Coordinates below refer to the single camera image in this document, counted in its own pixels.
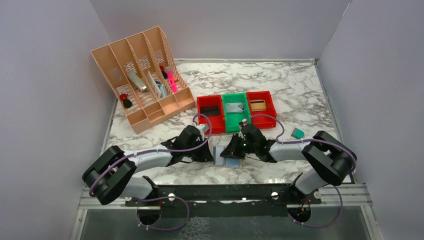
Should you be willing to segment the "striped grey card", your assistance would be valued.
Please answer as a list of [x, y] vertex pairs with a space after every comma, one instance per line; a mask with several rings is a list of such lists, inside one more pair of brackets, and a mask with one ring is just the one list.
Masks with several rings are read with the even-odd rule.
[[235, 114], [244, 112], [244, 104], [242, 102], [229, 102], [225, 104], [226, 113]]
[[213, 156], [213, 161], [212, 161], [212, 166], [219, 166], [219, 167], [224, 167], [226, 165], [226, 159], [224, 157], [221, 156], [221, 153], [224, 151], [225, 147], [224, 146], [213, 146], [212, 147], [212, 156]]

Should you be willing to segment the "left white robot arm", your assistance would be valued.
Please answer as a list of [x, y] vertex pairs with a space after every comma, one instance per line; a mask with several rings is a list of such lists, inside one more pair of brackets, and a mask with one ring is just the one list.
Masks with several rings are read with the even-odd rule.
[[89, 195], [107, 205], [120, 197], [146, 199], [154, 184], [146, 177], [135, 178], [138, 172], [169, 167], [185, 162], [211, 162], [214, 158], [208, 145], [209, 124], [186, 126], [181, 133], [159, 145], [125, 153], [118, 146], [109, 147], [83, 174]]

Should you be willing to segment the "beige card holder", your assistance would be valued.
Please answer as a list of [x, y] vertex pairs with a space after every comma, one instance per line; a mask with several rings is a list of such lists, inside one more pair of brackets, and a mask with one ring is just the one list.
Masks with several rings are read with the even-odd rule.
[[225, 157], [225, 159], [226, 159], [226, 163], [225, 163], [225, 166], [214, 166], [214, 165], [212, 165], [212, 162], [211, 162], [211, 166], [213, 166], [213, 167], [219, 167], [219, 168], [231, 168], [231, 169], [241, 169], [242, 168], [242, 163], [243, 163], [243, 160], [242, 159], [240, 159], [240, 158], [227, 158], [227, 157]]

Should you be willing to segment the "silver stapler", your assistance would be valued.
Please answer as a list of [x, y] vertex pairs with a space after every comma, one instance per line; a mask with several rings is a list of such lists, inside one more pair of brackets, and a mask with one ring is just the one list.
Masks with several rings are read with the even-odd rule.
[[138, 77], [137, 73], [132, 70], [130, 71], [127, 76], [129, 77], [129, 79], [137, 86], [137, 88], [141, 91], [144, 92], [147, 90], [147, 86], [145, 85], [145, 83]]

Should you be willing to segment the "black mounting rail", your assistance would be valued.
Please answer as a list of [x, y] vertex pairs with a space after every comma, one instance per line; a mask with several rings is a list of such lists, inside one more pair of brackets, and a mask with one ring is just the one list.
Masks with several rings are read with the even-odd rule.
[[322, 202], [314, 193], [299, 197], [292, 190], [289, 183], [153, 185], [145, 199], [132, 197], [125, 206], [163, 218], [286, 217], [288, 208]]

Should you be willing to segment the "pink highlighter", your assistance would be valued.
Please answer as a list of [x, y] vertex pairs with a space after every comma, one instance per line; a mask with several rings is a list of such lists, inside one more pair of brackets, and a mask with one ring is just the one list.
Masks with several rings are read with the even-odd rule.
[[174, 78], [172, 71], [168, 70], [168, 71], [166, 71], [166, 74], [167, 74], [167, 79], [168, 79], [169, 86], [170, 86], [172, 92], [176, 93], [178, 91], [178, 89], [177, 89], [175, 78]]

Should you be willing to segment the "teal eraser block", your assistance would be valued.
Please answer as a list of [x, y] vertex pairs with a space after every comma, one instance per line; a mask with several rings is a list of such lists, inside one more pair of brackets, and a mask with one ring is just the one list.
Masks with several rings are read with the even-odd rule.
[[296, 139], [296, 140], [300, 140], [300, 139], [303, 139], [305, 137], [305, 133], [301, 129], [295, 127], [293, 129], [292, 133], [291, 133], [291, 137]]

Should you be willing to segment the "black card in bin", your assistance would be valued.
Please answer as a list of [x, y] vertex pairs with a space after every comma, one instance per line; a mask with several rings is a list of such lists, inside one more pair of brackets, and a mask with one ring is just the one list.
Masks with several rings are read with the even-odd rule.
[[211, 116], [220, 116], [221, 111], [218, 106], [203, 106], [200, 107], [200, 114], [203, 114], [205, 116], [211, 117]]

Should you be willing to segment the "right red bin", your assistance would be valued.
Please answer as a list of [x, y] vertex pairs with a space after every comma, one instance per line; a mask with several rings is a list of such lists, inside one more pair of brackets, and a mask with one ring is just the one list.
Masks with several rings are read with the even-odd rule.
[[[271, 129], [276, 126], [276, 120], [270, 118], [277, 117], [277, 112], [274, 106], [272, 95], [270, 91], [249, 91], [246, 92], [248, 106], [251, 114], [251, 122], [260, 129]], [[252, 100], [265, 100], [267, 109], [264, 111], [252, 111], [250, 101]]]

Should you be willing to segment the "gold credit card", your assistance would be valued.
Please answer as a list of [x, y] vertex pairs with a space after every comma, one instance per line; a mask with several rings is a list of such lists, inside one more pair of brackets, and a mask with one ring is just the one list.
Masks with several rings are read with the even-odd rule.
[[267, 109], [267, 104], [264, 99], [251, 100], [249, 104], [252, 112], [265, 111]]

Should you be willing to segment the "peach desk file organizer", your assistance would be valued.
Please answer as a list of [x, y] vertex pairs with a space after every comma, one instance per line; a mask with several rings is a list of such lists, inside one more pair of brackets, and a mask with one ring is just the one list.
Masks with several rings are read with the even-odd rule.
[[[123, 108], [130, 127], [140, 134], [195, 105], [195, 98], [177, 70], [163, 30], [153, 27], [91, 51], [94, 61]], [[128, 73], [135, 71], [147, 90], [140, 91]], [[172, 71], [173, 93], [166, 71]], [[120, 94], [132, 107], [124, 108]]]

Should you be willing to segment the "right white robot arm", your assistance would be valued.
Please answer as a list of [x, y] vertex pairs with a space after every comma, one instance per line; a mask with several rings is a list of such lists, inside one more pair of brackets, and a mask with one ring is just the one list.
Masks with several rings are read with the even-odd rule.
[[258, 127], [249, 123], [232, 136], [220, 156], [242, 159], [247, 154], [254, 154], [265, 163], [307, 161], [312, 168], [299, 175], [287, 192], [288, 196], [297, 199], [304, 199], [316, 189], [327, 185], [341, 185], [357, 166], [357, 157], [353, 151], [323, 130], [312, 138], [279, 141], [267, 139]]

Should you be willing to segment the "green bin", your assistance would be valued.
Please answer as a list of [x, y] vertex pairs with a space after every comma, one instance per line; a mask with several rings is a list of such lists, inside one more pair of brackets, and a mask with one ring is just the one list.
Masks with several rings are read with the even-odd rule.
[[[224, 109], [224, 117], [225, 117], [225, 132], [233, 133], [238, 132], [240, 130], [239, 123], [243, 119], [247, 119], [251, 116], [248, 98], [246, 93], [229, 93], [222, 94], [222, 104]], [[226, 103], [243, 103], [244, 112], [242, 113], [226, 113], [225, 104]]]

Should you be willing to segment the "red and black stamp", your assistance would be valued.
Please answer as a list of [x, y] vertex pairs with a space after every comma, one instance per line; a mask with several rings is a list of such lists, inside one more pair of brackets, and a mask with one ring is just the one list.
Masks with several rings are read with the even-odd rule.
[[133, 103], [129, 100], [129, 96], [127, 93], [121, 93], [119, 95], [119, 99], [125, 109], [129, 109], [133, 106]]

